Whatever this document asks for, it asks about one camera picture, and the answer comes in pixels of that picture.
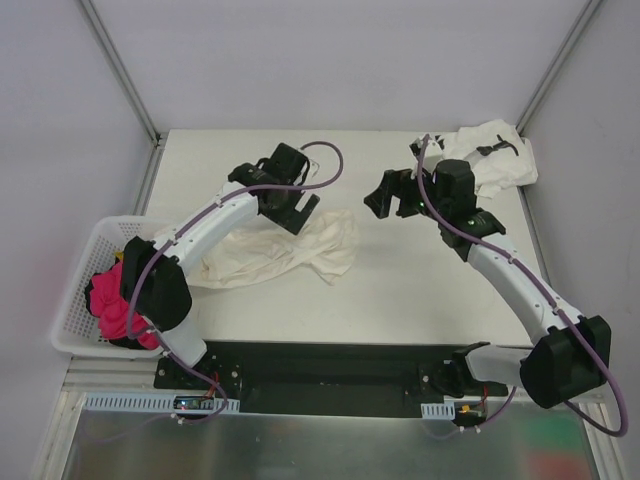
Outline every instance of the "gray wall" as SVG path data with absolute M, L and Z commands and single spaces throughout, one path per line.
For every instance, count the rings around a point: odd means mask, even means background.
M 640 2 L 607 2 L 526 132 L 540 169 L 527 198 L 553 284 L 613 328 L 631 478 L 640 470 L 639 24 Z
M 170 128 L 515 123 L 585 0 L 95 0 Z
M 27 478 L 68 357 L 49 329 L 93 224 L 150 143 L 70 0 L 0 2 L 0 476 Z

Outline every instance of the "folded white cloth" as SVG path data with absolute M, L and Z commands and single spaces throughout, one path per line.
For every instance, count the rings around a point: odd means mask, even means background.
M 359 232 L 349 210 L 325 211 L 312 217 L 298 235 L 281 227 L 238 228 L 227 235 L 195 267 L 187 283 L 212 289 L 233 288 L 270 280 L 309 265 L 330 285 L 353 264 Z
M 498 136 L 515 150 L 507 147 L 482 156 L 477 148 L 495 146 L 500 142 Z M 476 177 L 476 194 L 482 197 L 493 198 L 500 190 L 529 185 L 538 179 L 531 143 L 523 141 L 515 127 L 504 120 L 463 127 L 456 133 L 439 135 L 437 140 L 443 147 L 443 159 L 467 160 L 471 164 Z

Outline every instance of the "plastic basket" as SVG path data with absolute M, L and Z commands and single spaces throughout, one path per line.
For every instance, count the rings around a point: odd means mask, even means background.
M 96 224 L 56 316 L 51 332 L 51 343 L 56 349 L 74 355 L 109 358 L 150 358 L 161 352 L 161 348 L 130 350 L 116 347 L 102 338 L 98 319 L 85 306 L 84 289 L 93 275 L 113 265 L 115 252 L 122 251 L 129 240 L 136 235 L 151 239 L 169 223 L 140 216 L 121 216 L 103 218 Z

